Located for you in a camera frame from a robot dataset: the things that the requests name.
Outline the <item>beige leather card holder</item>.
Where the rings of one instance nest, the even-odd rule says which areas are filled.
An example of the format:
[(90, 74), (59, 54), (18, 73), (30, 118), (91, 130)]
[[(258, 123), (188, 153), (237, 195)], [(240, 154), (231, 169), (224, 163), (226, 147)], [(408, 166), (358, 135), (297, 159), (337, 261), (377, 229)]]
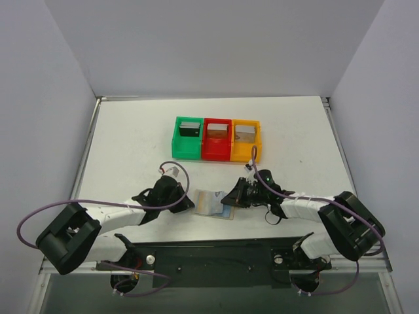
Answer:
[(221, 203), (227, 194), (223, 191), (196, 190), (194, 193), (194, 214), (209, 217), (232, 220), (234, 208)]

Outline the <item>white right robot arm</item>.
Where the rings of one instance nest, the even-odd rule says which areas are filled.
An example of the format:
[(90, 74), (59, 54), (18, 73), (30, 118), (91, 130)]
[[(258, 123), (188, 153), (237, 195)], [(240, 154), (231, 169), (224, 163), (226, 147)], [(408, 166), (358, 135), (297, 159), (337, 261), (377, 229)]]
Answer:
[(383, 225), (351, 192), (337, 196), (317, 197), (283, 190), (271, 175), (240, 177), (235, 187), (221, 200), (233, 207), (265, 206), (279, 220), (301, 219), (320, 223), (325, 232), (300, 238), (293, 247), (294, 263), (306, 268), (316, 259), (334, 254), (357, 261), (363, 256), (382, 252), (384, 246), (370, 253), (385, 236)]

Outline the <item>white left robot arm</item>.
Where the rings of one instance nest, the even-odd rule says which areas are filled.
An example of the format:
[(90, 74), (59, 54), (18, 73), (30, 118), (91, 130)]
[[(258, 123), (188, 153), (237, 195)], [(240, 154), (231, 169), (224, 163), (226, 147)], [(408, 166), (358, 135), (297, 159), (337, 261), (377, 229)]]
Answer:
[(194, 203), (176, 179), (163, 175), (152, 188), (141, 191), (132, 201), (146, 206), (136, 209), (99, 206), (85, 208), (78, 202), (66, 205), (58, 216), (41, 232), (35, 244), (56, 268), (66, 275), (84, 262), (106, 260), (125, 270), (135, 260), (129, 244), (117, 236), (106, 235), (125, 226), (140, 226), (158, 218), (163, 206), (171, 213), (192, 209)]

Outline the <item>cards in yellow bin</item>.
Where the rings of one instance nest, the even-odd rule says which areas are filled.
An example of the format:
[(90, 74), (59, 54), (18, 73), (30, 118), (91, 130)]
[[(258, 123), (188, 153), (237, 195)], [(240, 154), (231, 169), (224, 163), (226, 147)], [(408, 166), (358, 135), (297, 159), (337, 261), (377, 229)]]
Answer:
[(253, 143), (256, 138), (256, 127), (248, 125), (235, 125), (234, 140), (239, 143)]

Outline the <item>black cards in green bin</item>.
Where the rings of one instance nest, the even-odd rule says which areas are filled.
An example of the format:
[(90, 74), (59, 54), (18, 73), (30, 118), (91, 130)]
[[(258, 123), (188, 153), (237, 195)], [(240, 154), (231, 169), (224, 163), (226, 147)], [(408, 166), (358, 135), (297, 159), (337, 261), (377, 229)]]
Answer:
[(182, 121), (179, 125), (179, 134), (182, 137), (199, 137), (201, 123)]

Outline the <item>cards in red bin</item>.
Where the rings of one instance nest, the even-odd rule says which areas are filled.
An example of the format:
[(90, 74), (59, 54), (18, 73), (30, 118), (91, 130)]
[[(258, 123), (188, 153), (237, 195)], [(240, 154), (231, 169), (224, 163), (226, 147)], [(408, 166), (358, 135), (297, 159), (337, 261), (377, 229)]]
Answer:
[(228, 137), (228, 124), (208, 124), (207, 136), (213, 139), (226, 139)]

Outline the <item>green plastic bin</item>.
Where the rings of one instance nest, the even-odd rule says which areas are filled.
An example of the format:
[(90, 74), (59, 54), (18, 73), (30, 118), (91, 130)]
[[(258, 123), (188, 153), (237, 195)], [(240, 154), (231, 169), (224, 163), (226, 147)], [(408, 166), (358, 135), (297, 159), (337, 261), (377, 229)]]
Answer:
[[(199, 137), (182, 137), (179, 134), (179, 125), (182, 121), (200, 122)], [(204, 130), (204, 119), (198, 117), (177, 116), (172, 137), (172, 158), (178, 160), (200, 160), (201, 141)]]

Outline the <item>yellow plastic bin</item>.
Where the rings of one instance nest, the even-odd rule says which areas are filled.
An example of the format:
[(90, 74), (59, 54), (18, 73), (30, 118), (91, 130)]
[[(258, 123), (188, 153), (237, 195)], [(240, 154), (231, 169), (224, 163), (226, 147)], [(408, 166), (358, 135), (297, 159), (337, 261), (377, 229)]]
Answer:
[[(235, 125), (248, 125), (256, 127), (256, 138), (253, 143), (239, 143), (234, 140), (234, 127)], [(259, 162), (261, 159), (262, 152), (262, 141), (261, 141), (261, 126), (260, 122), (256, 120), (238, 120), (232, 119), (231, 124), (231, 153), (230, 161), (231, 162), (243, 162), (247, 163), (251, 159), (252, 147), (257, 147), (256, 161)]]

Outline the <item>red plastic bin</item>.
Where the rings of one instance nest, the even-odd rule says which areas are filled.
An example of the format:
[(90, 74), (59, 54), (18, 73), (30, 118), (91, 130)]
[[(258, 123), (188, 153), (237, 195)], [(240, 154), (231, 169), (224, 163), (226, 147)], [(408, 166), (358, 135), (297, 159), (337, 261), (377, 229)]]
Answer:
[[(207, 125), (228, 124), (228, 137), (226, 139), (213, 139), (207, 136)], [(231, 153), (231, 119), (205, 118), (201, 141), (201, 159), (207, 161), (229, 162)]]

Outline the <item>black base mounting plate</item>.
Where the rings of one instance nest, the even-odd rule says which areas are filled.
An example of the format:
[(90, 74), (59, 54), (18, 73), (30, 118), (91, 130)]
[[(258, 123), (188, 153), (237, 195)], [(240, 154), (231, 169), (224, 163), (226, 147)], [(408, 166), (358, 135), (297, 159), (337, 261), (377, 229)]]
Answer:
[(270, 286), (287, 288), (290, 271), (317, 284), (331, 269), (326, 258), (309, 260), (294, 249), (296, 237), (131, 243), (118, 262), (101, 258), (100, 271), (118, 266), (168, 276), (173, 288)]

